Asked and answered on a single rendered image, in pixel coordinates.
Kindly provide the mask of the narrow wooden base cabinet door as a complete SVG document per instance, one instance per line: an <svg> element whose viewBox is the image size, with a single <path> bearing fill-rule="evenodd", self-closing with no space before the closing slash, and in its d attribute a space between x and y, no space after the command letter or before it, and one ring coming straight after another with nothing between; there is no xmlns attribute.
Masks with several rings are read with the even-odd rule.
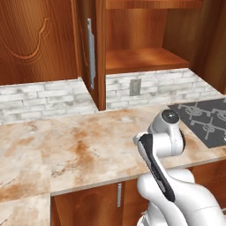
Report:
<svg viewBox="0 0 226 226"><path fill-rule="evenodd" d="M137 189L138 179L126 181L124 188L124 211L122 226L136 226L142 213L148 208L148 200Z"/></svg>

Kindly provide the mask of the wooden base cabinet under hob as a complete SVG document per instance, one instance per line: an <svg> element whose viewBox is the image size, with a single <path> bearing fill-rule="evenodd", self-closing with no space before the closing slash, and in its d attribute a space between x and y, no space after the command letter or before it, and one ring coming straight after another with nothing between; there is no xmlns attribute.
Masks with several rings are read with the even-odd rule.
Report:
<svg viewBox="0 0 226 226"><path fill-rule="evenodd" d="M204 185L216 197L221 208L226 208L226 159L188 168L195 181Z"/></svg>

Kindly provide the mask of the dark grey hob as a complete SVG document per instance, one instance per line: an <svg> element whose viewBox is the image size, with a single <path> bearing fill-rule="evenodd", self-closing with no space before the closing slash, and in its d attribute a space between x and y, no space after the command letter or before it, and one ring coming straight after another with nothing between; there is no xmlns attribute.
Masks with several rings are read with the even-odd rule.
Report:
<svg viewBox="0 0 226 226"><path fill-rule="evenodd" d="M169 105L206 147L226 146L226 98Z"/></svg>

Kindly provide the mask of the grey wall outlet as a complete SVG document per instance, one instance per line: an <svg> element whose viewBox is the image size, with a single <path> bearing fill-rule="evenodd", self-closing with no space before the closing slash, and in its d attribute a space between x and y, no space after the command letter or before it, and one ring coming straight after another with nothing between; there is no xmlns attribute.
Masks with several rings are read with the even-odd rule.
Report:
<svg viewBox="0 0 226 226"><path fill-rule="evenodd" d="M130 96L140 95L141 79L132 79L130 81Z"/></svg>

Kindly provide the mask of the wooden wall cabinet door, handled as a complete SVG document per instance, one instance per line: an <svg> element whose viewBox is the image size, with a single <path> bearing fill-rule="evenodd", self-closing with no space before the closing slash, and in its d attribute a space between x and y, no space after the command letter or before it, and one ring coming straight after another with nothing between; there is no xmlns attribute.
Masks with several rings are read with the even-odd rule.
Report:
<svg viewBox="0 0 226 226"><path fill-rule="evenodd" d="M81 77L98 110L106 109L106 12L105 0L76 0ZM95 51L94 89L90 87L87 19L92 20Z"/></svg>

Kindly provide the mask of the wooden base cabinet door, handled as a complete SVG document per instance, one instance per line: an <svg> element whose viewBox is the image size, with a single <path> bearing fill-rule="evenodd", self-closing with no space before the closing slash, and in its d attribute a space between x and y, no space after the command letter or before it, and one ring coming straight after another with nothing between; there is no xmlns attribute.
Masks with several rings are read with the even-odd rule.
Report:
<svg viewBox="0 0 226 226"><path fill-rule="evenodd" d="M122 226L124 182L121 207L117 207L117 184L69 192L50 198L50 226Z"/></svg>

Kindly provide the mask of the wooden wall cabinet door, carved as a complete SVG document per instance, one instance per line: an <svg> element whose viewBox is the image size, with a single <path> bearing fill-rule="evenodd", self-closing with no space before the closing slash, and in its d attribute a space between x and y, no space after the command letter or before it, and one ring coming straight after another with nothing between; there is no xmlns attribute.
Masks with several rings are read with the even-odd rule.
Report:
<svg viewBox="0 0 226 226"><path fill-rule="evenodd" d="M72 0L0 0L0 85L76 79Z"/></svg>

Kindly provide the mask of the plain wooden wall cabinet door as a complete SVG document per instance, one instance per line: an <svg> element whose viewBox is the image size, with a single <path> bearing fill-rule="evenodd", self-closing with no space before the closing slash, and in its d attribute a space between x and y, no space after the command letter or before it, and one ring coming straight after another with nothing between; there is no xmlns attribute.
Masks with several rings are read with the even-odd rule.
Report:
<svg viewBox="0 0 226 226"><path fill-rule="evenodd" d="M190 69L226 94L226 0L203 0Z"/></svg>

